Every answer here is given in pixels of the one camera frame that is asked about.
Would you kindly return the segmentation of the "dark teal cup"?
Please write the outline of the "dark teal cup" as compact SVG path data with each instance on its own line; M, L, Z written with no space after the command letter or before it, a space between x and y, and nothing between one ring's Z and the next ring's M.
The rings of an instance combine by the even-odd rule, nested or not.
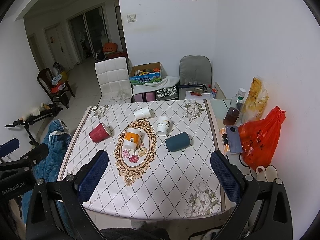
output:
M187 148L190 145L190 138L187 132L177 134L165 141L166 147L170 152L176 152Z

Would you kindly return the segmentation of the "white orange paper cup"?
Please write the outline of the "white orange paper cup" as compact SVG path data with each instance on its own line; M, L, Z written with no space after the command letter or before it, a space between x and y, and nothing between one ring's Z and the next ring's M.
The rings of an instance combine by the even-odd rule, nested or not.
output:
M123 141L123 148L135 150L140 140L140 131L136 128L127 128Z

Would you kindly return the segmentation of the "blue denim cloth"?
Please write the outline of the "blue denim cloth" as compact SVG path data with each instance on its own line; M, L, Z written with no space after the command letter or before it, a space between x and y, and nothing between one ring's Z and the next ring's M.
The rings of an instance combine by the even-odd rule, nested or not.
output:
M60 167L71 142L71 138L72 136L68 127L60 119L53 120L49 124L47 134L42 142L48 146L49 153L48 156L33 169L36 179L43 178L46 182L57 181ZM32 193L33 190L30 190L25 193L22 198L24 224L27 223L27 214ZM57 207L65 227L69 226L69 218L64 204L57 202Z

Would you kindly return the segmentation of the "black tripod stand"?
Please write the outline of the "black tripod stand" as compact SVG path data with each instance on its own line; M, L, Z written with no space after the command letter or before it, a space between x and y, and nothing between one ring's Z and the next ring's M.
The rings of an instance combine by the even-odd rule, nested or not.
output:
M62 107L59 107L54 103L49 105L45 103L41 103L39 107L35 107L31 109L27 114L23 115L18 120L14 121L12 124L5 125L4 127L13 128L17 126L23 126L30 139L29 144L31 144L32 146L39 146L39 143L35 140L31 132L29 131L30 125L33 125L49 117L55 117L62 110L63 110Z

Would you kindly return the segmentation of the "white enamel mug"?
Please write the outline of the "white enamel mug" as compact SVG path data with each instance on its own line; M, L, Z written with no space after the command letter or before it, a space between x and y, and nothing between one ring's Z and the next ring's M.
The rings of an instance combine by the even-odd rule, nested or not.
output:
M258 181L273 182L278 178L277 169L273 165L268 165L267 167L260 165L255 172L257 174L256 180Z

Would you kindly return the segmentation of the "black wooden chair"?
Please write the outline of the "black wooden chair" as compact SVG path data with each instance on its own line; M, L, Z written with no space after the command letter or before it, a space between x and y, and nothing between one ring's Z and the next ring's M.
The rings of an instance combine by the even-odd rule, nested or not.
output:
M41 70L36 79L53 104L57 106L63 105L66 109L69 109L67 92L69 92L72 97L75 97L75 94L68 80L63 81L61 75L53 76L49 68Z

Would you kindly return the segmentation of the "orange plastic bag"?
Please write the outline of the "orange plastic bag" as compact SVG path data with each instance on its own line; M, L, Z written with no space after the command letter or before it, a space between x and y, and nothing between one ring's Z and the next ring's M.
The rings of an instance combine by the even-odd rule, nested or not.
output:
M280 137L281 125L286 112L279 106L258 121L249 121L238 128L243 161L253 170L270 165Z

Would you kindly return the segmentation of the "orange snack packet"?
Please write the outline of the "orange snack packet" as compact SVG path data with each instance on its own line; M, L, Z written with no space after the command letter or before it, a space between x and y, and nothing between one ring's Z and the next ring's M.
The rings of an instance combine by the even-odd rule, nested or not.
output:
M230 152L227 132L225 128L220 129L219 132L220 132L220 137L223 145L223 153L224 155L226 155Z

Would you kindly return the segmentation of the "white padded chair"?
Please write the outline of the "white padded chair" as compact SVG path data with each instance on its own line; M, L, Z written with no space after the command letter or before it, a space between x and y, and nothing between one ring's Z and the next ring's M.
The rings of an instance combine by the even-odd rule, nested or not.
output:
M131 102L132 86L125 57L97 62L95 71L101 90L99 105Z

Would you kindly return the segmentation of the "brown liquid bottle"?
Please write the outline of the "brown liquid bottle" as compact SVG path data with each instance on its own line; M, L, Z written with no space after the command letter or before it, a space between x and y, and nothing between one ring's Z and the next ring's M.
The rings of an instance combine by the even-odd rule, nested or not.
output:
M227 113L226 113L226 116L223 120L223 123L225 125L231 125L231 126L234 125L236 123L241 111L230 106Z

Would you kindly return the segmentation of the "floral diamond pattern tablecloth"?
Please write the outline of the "floral diamond pattern tablecloth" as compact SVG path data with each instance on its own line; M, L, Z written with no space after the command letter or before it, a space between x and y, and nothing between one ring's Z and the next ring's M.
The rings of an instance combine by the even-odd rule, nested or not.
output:
M152 117L134 112L148 106ZM171 120L169 134L156 133L160 116ZM94 143L89 133L104 123L111 136ZM88 107L69 145L59 172L63 179L89 163L99 150L108 166L85 208L131 219L205 218L227 210L227 199L210 166L218 131L212 102L174 100ZM135 150L123 148L127 128L140 131ZM187 132L190 145L168 151L165 141Z

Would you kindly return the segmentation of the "yellow transparent plastic bag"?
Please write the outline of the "yellow transparent plastic bag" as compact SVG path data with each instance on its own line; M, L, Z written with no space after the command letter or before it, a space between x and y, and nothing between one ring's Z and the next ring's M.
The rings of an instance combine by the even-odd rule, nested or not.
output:
M260 120L268 102L268 92L263 80L254 77L246 98L244 107L241 111L241 122L244 124L249 121Z

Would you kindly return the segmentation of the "cardboard box with items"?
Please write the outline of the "cardboard box with items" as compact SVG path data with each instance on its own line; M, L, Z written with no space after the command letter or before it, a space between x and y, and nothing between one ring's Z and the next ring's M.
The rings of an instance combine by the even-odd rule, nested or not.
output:
M129 74L133 86L160 82L162 80L162 65L160 62L133 66Z

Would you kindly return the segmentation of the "grey cushioned chair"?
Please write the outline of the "grey cushioned chair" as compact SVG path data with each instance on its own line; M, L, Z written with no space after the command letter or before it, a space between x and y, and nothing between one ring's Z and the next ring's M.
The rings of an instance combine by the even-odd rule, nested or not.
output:
M185 99L187 90L202 89L210 92L212 87L212 65L210 60L201 55L188 55L180 60L180 82L177 85L178 98Z

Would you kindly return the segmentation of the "white wall switch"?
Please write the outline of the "white wall switch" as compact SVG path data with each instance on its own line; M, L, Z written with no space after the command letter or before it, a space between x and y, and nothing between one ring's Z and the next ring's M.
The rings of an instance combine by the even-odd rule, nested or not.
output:
M135 14L128 14L127 15L127 22L128 23L136 22L136 15Z

